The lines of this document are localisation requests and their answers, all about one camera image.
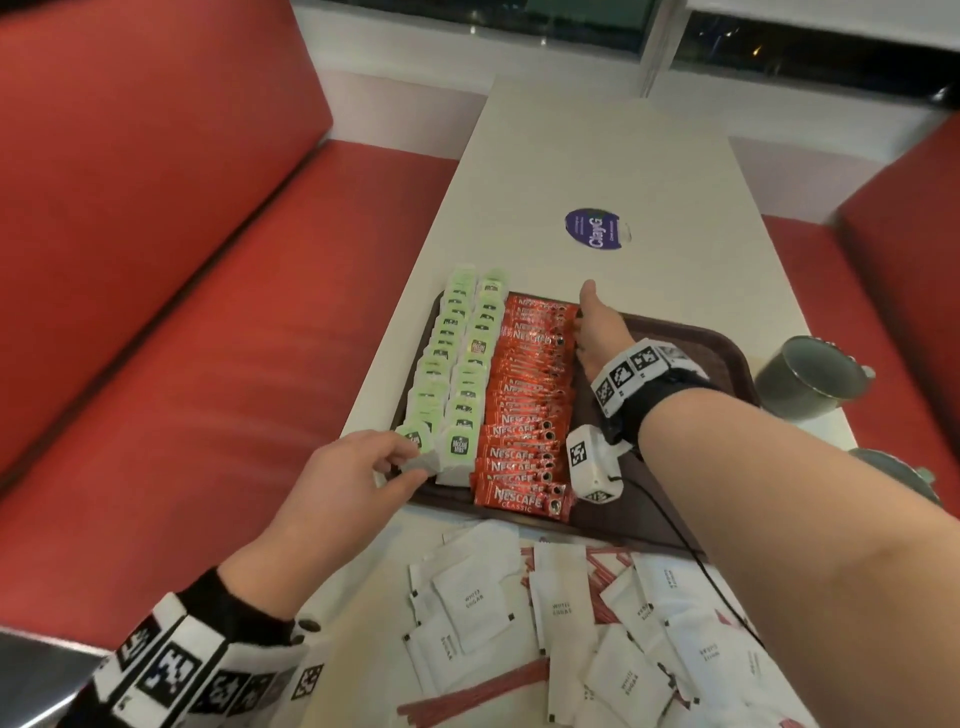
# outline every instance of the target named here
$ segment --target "red seat cushion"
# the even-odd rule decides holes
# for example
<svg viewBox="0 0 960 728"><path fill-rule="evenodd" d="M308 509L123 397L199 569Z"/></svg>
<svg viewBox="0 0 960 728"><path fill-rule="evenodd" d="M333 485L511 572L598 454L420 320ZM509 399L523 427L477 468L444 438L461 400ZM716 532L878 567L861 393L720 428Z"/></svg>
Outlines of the red seat cushion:
<svg viewBox="0 0 960 728"><path fill-rule="evenodd" d="M327 142L3 500L0 624L107 647L340 436L456 162Z"/></svg>
<svg viewBox="0 0 960 728"><path fill-rule="evenodd" d="M0 18L0 473L330 128L288 0Z"/></svg>
<svg viewBox="0 0 960 728"><path fill-rule="evenodd" d="M841 207L842 241L960 455L960 114Z"/></svg>
<svg viewBox="0 0 960 728"><path fill-rule="evenodd" d="M810 331L876 370L870 391L844 405L857 444L930 468L944 507L960 517L960 466L835 233L799 220L763 220Z"/></svg>

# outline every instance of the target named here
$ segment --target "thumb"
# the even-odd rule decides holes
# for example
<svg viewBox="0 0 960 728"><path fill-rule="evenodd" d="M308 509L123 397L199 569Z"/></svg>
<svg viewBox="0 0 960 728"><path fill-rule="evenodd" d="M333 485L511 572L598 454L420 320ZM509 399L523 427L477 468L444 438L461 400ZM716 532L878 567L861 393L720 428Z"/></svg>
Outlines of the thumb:
<svg viewBox="0 0 960 728"><path fill-rule="evenodd" d="M384 507L389 508L393 513L413 497L429 476L430 473L423 468L414 468L412 471L401 473L393 480L388 480L387 484L380 488L377 497L384 503Z"/></svg>
<svg viewBox="0 0 960 728"><path fill-rule="evenodd" d="M580 289L580 309L586 316L592 310L596 310L596 308L601 305L603 305L603 303L597 296L596 281L593 279L586 280Z"/></svg>

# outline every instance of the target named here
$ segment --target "table top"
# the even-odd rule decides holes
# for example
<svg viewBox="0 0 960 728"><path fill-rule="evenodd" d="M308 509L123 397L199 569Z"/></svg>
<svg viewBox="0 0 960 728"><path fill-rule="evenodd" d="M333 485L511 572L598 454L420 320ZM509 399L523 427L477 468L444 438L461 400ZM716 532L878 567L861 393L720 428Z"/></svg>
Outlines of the table top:
<svg viewBox="0 0 960 728"><path fill-rule="evenodd" d="M618 215L631 239L619 250L575 241L565 218L585 207ZM719 131L665 116L643 100L498 79L344 433L390 425L423 322L459 263L505 268L513 289L566 301L576 301L584 279L594 278L601 298L618 310L726 334L754 373L785 339L809 333ZM805 428L837 447L855 447L840 411ZM414 626L406 566L458 520L404 508L311 599L308 608L333 630L336 647L304 725L390 725L398 703L420 698L401 641ZM541 711L524 709L529 700L513 702L510 715L490 708L499 711L498 725L543 721ZM478 709L450 725L491 718Z"/></svg>

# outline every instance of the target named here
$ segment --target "black wristband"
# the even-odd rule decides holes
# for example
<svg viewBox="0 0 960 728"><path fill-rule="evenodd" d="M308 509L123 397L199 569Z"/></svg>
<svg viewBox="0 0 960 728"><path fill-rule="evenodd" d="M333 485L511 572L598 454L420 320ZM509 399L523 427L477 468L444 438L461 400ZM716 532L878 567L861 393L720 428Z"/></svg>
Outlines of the black wristband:
<svg viewBox="0 0 960 728"><path fill-rule="evenodd" d="M274 647L290 642L292 620L284 621L232 595L216 569L207 571L178 594L186 611L228 642Z"/></svg>
<svg viewBox="0 0 960 728"><path fill-rule="evenodd" d="M637 446L640 426L650 411L668 397L682 392L684 389L712 389L722 391L708 379L686 369L671 369L663 376L652 379L630 395L617 417L620 418L620 434L624 440Z"/></svg>

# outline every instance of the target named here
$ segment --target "person's left hand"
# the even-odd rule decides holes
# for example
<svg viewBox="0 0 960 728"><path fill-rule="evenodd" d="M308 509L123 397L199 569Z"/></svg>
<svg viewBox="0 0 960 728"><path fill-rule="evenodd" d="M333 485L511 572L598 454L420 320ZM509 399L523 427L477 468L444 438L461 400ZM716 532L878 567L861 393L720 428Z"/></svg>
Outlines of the person's left hand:
<svg viewBox="0 0 960 728"><path fill-rule="evenodd" d="M395 432L354 432L316 450L274 520L219 572L232 594L261 611L290 619L327 577L366 548L427 478L412 470L377 488L419 454Z"/></svg>

